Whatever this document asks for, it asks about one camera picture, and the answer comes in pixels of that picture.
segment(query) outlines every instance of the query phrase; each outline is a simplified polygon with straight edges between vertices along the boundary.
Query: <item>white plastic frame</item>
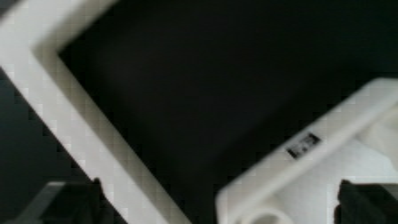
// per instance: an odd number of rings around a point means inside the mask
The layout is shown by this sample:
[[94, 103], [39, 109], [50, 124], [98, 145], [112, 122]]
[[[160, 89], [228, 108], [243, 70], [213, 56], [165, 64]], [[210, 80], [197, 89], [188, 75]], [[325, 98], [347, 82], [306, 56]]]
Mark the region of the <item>white plastic frame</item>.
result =
[[[281, 217], [277, 224], [291, 223], [283, 217], [284, 214], [274, 212], [274, 194], [309, 172], [316, 164], [325, 161], [395, 106], [398, 106], [398, 79], [379, 78], [363, 86], [222, 189], [217, 196], [220, 224], [242, 224], [242, 220], [245, 217], [252, 217], [252, 211], [259, 208], [265, 208], [265, 216]], [[300, 142], [307, 133], [318, 136], [322, 143], [304, 157], [295, 160], [286, 149]]]
[[128, 223], [188, 224], [57, 55], [114, 2], [18, 2], [0, 21], [0, 67]]

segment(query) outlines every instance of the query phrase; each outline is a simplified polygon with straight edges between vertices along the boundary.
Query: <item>rounded hole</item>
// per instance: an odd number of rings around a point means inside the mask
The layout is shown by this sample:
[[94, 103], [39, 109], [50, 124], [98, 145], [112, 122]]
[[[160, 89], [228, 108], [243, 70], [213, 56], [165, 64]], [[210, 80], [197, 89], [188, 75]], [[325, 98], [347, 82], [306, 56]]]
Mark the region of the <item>rounded hole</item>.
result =
[[275, 215], [263, 215], [252, 222], [252, 224], [277, 224], [279, 218]]

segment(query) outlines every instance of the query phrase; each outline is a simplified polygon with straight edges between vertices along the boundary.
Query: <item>white plastic part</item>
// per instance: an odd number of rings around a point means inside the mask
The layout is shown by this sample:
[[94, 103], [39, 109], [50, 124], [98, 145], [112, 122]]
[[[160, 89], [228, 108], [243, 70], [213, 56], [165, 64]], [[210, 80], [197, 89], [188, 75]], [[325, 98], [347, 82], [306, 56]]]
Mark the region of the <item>white plastic part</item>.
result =
[[114, 2], [18, 1], [0, 20], [0, 67], [126, 222], [188, 224], [57, 54]]
[[355, 138], [274, 194], [295, 224], [336, 223], [343, 179], [355, 184], [398, 184], [398, 172], [389, 158]]
[[270, 197], [256, 209], [245, 213], [240, 224], [293, 224], [283, 210], [277, 198]]
[[[355, 138], [364, 128], [396, 105], [398, 80], [377, 79], [366, 84], [357, 93], [341, 102], [338, 107], [315, 121], [304, 131], [277, 148], [272, 155], [222, 189], [217, 196], [220, 224], [240, 224], [240, 220], [247, 214], [251, 214], [251, 211], [261, 208], [263, 201], [275, 195], [279, 195], [279, 198], [284, 198], [279, 191], [290, 186], [306, 172], [309, 172], [316, 164], [323, 163], [327, 157], [341, 149], [350, 139]], [[288, 154], [288, 149], [291, 147], [299, 149], [307, 147], [302, 140], [307, 138], [309, 134], [320, 138], [322, 142], [313, 146], [302, 158], [295, 159]], [[336, 177], [345, 177], [345, 172], [339, 173], [339, 170], [336, 171]], [[338, 189], [338, 185], [339, 181], [332, 182], [334, 190]], [[295, 200], [293, 203], [290, 201], [290, 204], [286, 204], [286, 201], [290, 200], [284, 198], [284, 206], [291, 207], [291, 204], [295, 204], [295, 211], [300, 210], [300, 203], [306, 204], [306, 199]], [[322, 220], [318, 223], [325, 223], [327, 217], [331, 217], [331, 214], [323, 216], [323, 219], [322, 217], [318, 218], [318, 220]]]
[[359, 138], [386, 154], [398, 170], [398, 105], [361, 132]]

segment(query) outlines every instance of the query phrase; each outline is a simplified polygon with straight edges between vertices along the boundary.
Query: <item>dark screen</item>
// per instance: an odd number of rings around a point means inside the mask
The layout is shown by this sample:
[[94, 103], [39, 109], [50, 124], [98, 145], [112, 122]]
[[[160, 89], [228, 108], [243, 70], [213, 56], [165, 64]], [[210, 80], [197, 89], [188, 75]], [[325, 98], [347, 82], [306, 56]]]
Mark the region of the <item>dark screen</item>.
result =
[[119, 1], [60, 52], [196, 224], [243, 170], [398, 71], [398, 2]]

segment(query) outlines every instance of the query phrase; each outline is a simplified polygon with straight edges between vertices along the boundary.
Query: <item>small sticker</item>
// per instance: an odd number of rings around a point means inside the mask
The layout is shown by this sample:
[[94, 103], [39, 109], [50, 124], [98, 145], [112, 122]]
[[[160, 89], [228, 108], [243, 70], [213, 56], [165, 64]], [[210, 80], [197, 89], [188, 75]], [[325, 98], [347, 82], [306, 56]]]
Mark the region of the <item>small sticker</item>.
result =
[[320, 143], [320, 138], [313, 133], [306, 135], [300, 141], [288, 147], [288, 153], [299, 159]]

